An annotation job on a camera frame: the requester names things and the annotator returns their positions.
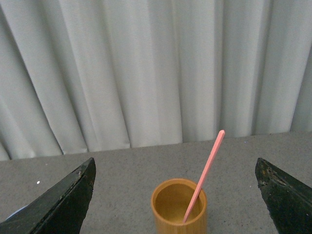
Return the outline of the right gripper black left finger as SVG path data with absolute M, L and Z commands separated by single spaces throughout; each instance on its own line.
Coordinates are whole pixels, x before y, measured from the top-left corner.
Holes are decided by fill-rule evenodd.
M 25 209 L 0 224 L 2 234 L 78 234 L 96 178 L 89 158 Z

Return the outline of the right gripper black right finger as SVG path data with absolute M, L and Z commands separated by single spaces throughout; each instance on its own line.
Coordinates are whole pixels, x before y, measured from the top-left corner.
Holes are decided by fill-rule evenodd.
M 262 198 L 280 234 L 312 232 L 312 189 L 295 177 L 258 158 L 255 176 Z

